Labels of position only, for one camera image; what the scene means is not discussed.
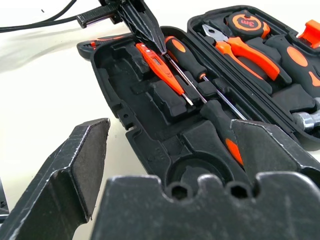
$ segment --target wire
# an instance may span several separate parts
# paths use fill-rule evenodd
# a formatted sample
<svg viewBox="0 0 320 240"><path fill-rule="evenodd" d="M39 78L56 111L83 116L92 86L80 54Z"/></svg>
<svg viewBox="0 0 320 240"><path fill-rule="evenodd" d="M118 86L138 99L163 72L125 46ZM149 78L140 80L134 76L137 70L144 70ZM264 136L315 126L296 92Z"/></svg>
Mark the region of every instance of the wire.
<svg viewBox="0 0 320 240"><path fill-rule="evenodd" d="M65 24L65 23L74 21L77 19L76 15L65 18L65 19L61 19L61 20L56 20L56 19L61 17L63 14L65 14L75 4L76 1L77 0L71 0L71 2L69 2L69 4L65 6L64 9L62 9L56 15L48 18L47 20L43 20L40 22L35 22L27 25L0 27L0 33L7 33L7 32L19 31L19 30L26 30L26 29L36 29L36 28L48 27L48 26L53 26L58 24Z"/></svg>

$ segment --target pliers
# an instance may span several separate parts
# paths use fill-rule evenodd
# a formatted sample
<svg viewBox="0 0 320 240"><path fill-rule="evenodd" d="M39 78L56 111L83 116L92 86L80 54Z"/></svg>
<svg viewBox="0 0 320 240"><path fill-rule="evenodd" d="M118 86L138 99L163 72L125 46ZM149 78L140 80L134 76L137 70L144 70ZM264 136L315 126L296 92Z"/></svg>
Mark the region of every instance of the pliers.
<svg viewBox="0 0 320 240"><path fill-rule="evenodd" d="M250 72L254 81L263 89L269 93L271 86L263 80L261 76L252 71L249 67L244 65L237 57L245 57L255 64L257 64L270 79L273 81L280 81L284 85L292 83L291 77L272 59L264 55L262 52L250 47L244 43L240 37L227 37L221 31L211 27L207 24L203 24L202 28L204 33L215 40L215 47L232 62L237 63L242 68Z"/></svg>

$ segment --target white table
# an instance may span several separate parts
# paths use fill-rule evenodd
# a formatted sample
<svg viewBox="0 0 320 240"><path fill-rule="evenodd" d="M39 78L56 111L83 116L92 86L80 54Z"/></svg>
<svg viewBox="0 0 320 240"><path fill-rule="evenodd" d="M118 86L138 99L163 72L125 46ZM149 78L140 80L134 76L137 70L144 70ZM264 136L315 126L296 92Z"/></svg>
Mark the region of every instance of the white table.
<svg viewBox="0 0 320 240"><path fill-rule="evenodd" d="M161 26L185 31L191 17L239 4L255 6L300 33L310 19L320 22L319 0L300 4L284 0L145 1ZM68 2L2 1L1 27L42 21ZM63 18L98 6L97 0L79 0ZM105 20L86 29L74 21L0 34L0 177L10 210L47 157L85 121L111 120L102 190L110 176L146 173L125 137L126 131L108 107L90 62L76 49L79 42L128 31L124 23L113 25ZM320 151L311 154L320 160ZM91 221L79 227L74 239L89 239L92 226Z"/></svg>

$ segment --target tool kit case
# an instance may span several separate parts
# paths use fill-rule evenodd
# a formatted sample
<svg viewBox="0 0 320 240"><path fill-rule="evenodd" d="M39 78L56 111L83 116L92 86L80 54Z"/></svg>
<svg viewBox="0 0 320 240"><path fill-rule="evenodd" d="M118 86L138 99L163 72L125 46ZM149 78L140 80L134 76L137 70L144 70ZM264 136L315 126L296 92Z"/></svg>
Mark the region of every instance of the tool kit case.
<svg viewBox="0 0 320 240"><path fill-rule="evenodd" d="M249 33L248 36L241 33L235 36L231 31L231 22L226 22L226 19L234 13L247 15L247 12L269 26L267 31L263 27L264 36L254 37ZM203 24L228 37L243 38L246 44L280 66L281 77L272 80L256 62L239 57L267 85L257 83L252 75L232 63L214 46L215 40L205 34ZM317 85L318 79L320 83L320 47L312 42L312 34L305 39L297 38L298 33L289 26L255 7L245 5L195 16L188 21L187 32L170 26L161 29L166 37L174 36L185 44L207 69L209 81L198 82L189 71L184 70L184 73L207 101L215 100L212 107L220 112L216 112L213 119L204 117L206 110L199 95L178 77L178 72L168 61L170 70L193 102L192 106L150 69L132 34L82 42L77 46L83 57L91 59L102 93L113 114L128 130L126 137L148 174L159 176L165 186L182 182L197 188L198 176L209 173L218 176L223 184L233 180L249 183L241 161L235 160L237 153L232 154L232 146L228 150L221 140L220 133L230 131L231 119L238 117L221 100L218 91L248 120L278 126L305 150L320 149L320 128L304 131L292 115L319 111L320 102L315 99L320 98L320 90L307 93L297 81L290 81L292 75L299 75L295 72L298 67L293 67L289 77L286 72L282 73L282 68L288 69L285 65L289 61L284 61L281 56L281 49L277 49L279 44L272 43L274 38L280 38L280 41L288 41L303 53L308 64L296 52L289 54L294 56L293 61L312 72L312 81Z"/></svg>

